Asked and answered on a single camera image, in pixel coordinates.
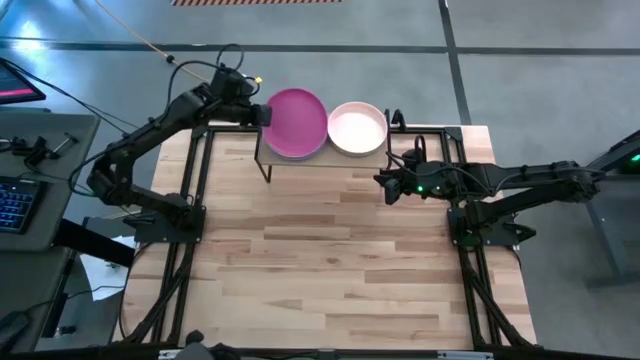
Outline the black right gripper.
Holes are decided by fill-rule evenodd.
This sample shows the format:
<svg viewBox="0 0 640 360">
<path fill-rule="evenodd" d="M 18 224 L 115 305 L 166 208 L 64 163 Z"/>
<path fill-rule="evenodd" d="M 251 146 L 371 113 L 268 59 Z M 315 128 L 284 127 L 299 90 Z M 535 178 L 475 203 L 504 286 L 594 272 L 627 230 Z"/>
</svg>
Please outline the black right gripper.
<svg viewBox="0 0 640 360">
<path fill-rule="evenodd" d="M 453 198 L 457 192 L 457 177 L 453 168 L 443 162 L 422 162 L 407 170 L 382 169 L 373 176 L 384 183 L 386 204 L 394 204 L 402 194 L 422 198 Z"/>
</svg>

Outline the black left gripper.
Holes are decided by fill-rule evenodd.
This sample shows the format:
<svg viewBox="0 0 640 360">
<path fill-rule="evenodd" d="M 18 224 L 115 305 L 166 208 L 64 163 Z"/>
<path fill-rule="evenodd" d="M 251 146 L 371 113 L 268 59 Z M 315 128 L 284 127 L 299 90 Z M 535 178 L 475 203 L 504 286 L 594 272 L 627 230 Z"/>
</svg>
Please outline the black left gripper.
<svg viewBox="0 0 640 360">
<path fill-rule="evenodd" d="M 207 114 L 214 120 L 270 127 L 272 107 L 261 104 L 251 106 L 249 97 L 253 90 L 253 86 L 240 72 L 231 68 L 218 69 L 210 84 L 212 105 Z"/>
</svg>

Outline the magenta plate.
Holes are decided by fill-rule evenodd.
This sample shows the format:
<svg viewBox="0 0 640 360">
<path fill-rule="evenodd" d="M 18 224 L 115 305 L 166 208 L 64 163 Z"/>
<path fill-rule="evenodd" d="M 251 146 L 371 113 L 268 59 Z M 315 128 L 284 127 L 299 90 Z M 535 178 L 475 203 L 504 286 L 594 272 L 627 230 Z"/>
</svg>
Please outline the magenta plate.
<svg viewBox="0 0 640 360">
<path fill-rule="evenodd" d="M 289 156 L 305 155 L 325 145 L 328 115 L 323 103 L 310 91 L 288 88 L 271 96 L 271 126 L 262 137 L 273 150 Z"/>
</svg>

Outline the wooden shelf black metal legs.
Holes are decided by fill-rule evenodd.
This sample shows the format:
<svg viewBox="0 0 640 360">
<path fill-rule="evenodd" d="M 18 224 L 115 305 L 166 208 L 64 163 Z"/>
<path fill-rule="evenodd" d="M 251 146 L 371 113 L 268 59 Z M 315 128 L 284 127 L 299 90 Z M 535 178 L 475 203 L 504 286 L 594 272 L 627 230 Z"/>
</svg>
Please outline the wooden shelf black metal legs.
<svg viewBox="0 0 640 360">
<path fill-rule="evenodd" d="M 390 139 L 390 130 L 388 126 L 388 135 L 386 141 L 375 152 L 368 156 L 354 157 L 338 151 L 331 143 L 329 136 L 323 149 L 314 157 L 306 161 L 286 161 L 278 160 L 273 157 L 267 157 L 261 152 L 261 145 L 266 144 L 262 137 L 260 129 L 260 137 L 258 141 L 257 161 L 267 166 L 306 166 L 306 167 L 329 167 L 329 168 L 364 168 L 364 169 L 381 169 L 387 166 L 387 143 Z"/>
</svg>

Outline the black silver desk tool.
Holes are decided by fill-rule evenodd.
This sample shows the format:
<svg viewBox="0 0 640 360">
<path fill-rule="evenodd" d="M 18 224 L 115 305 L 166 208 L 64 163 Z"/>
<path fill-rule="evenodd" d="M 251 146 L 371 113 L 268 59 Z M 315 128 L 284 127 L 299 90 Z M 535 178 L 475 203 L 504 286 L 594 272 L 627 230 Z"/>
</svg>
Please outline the black silver desk tool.
<svg viewBox="0 0 640 360">
<path fill-rule="evenodd" d="M 72 146 L 74 144 L 77 144 L 79 142 L 79 139 L 74 135 L 72 135 L 71 133 L 65 132 L 64 135 L 65 135 L 65 139 L 50 152 L 52 156 L 55 156 L 55 157 L 59 156 L 65 148 Z"/>
</svg>

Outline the black desk beam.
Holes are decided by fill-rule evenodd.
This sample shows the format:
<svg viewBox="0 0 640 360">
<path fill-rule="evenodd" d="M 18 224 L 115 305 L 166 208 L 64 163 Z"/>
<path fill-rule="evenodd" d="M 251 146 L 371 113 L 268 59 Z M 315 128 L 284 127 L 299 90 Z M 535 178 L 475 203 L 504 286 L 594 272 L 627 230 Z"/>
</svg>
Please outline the black desk beam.
<svg viewBox="0 0 640 360">
<path fill-rule="evenodd" d="M 60 222 L 52 244 L 127 268 L 133 264 L 135 256 L 135 250 L 132 247 L 66 219 Z"/>
</svg>

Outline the grey side desk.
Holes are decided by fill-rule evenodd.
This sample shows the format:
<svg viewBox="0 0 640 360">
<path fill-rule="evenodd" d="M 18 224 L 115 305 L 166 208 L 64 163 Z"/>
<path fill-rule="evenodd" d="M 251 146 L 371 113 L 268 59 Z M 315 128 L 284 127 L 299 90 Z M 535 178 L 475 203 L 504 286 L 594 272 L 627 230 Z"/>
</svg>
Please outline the grey side desk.
<svg viewBox="0 0 640 360">
<path fill-rule="evenodd" d="M 67 180 L 71 172 L 87 157 L 99 120 L 89 115 L 67 115 L 35 111 L 0 112 L 0 140 L 10 142 L 23 138 L 32 145 L 38 136 L 46 139 L 47 157 L 36 167 L 28 168 L 23 158 L 11 151 L 0 153 L 0 176 L 18 177 L 46 183 L 29 228 L 24 234 L 0 233 L 0 251 L 40 252 L 49 248 L 57 232 L 71 197 Z M 65 148 L 57 157 L 50 152 L 68 132 L 79 139 L 77 144 Z"/>
</svg>

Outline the white paper sheet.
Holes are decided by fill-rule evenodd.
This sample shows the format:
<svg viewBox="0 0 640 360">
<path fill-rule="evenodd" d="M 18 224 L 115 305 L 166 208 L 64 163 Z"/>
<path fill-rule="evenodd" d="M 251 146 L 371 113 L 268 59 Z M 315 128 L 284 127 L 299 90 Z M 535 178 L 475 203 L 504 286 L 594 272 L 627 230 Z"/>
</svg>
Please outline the white paper sheet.
<svg viewBox="0 0 640 360">
<path fill-rule="evenodd" d="M 128 267 L 86 254 L 81 254 L 80 260 L 91 287 L 93 301 L 104 300 L 124 289 Z"/>
</svg>

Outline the black device green light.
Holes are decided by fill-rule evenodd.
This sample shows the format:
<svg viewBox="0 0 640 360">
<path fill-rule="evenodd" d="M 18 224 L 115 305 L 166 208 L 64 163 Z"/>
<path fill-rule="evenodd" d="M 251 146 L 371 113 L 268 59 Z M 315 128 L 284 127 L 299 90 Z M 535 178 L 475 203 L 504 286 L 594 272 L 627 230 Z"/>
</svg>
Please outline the black device green light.
<svg viewBox="0 0 640 360">
<path fill-rule="evenodd" d="M 618 167 L 618 172 L 626 175 L 640 175 L 640 146 L 625 158 Z"/>
</svg>

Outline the black desk monitor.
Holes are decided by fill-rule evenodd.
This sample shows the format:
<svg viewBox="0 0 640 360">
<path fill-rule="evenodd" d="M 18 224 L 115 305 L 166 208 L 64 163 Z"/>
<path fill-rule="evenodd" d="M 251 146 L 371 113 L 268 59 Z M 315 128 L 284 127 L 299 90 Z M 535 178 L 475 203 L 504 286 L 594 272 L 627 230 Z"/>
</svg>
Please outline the black desk monitor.
<svg viewBox="0 0 640 360">
<path fill-rule="evenodd" d="M 0 59 L 0 105 L 42 101 L 46 95 Z"/>
</svg>

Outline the backlit keyboard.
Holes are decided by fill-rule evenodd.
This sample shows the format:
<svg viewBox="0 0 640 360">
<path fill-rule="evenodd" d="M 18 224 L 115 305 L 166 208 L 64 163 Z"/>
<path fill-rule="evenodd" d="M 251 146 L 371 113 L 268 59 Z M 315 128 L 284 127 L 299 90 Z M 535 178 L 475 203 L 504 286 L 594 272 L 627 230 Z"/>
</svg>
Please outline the backlit keyboard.
<svg viewBox="0 0 640 360">
<path fill-rule="evenodd" d="M 45 189 L 42 181 L 0 176 L 0 233 L 24 234 Z"/>
</svg>

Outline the grey lower desk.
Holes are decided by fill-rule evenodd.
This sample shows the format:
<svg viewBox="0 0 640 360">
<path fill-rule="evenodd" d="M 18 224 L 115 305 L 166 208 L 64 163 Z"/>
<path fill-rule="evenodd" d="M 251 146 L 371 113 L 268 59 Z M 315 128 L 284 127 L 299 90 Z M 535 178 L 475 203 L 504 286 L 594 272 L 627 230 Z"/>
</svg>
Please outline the grey lower desk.
<svg viewBox="0 0 640 360">
<path fill-rule="evenodd" d="M 31 317 L 14 346 L 1 355 L 33 351 L 42 337 L 54 334 L 68 299 L 65 286 L 74 255 L 63 247 L 0 253 L 0 319 L 12 311 Z"/>
</svg>

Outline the black computer mouse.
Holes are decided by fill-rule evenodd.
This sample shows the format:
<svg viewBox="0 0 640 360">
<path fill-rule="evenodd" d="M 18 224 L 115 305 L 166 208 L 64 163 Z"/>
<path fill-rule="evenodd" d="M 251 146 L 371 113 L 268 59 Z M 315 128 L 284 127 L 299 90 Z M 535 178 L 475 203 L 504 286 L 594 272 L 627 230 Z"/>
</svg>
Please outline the black computer mouse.
<svg viewBox="0 0 640 360">
<path fill-rule="evenodd" d="M 12 311 L 0 319 L 0 352 L 8 352 L 30 325 L 31 317 L 24 311 Z"/>
</svg>

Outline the grey metal table frame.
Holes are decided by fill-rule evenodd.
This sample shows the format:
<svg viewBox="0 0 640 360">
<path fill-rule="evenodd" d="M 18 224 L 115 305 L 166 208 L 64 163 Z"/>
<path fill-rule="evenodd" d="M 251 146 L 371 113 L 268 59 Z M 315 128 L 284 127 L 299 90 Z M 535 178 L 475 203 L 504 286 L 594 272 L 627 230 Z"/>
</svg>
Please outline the grey metal table frame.
<svg viewBox="0 0 640 360">
<path fill-rule="evenodd" d="M 590 288 L 640 283 L 640 175 L 618 172 L 640 146 L 640 130 L 620 140 L 589 166 L 602 170 L 600 193 L 586 209 L 611 273 L 587 282 Z"/>
</svg>

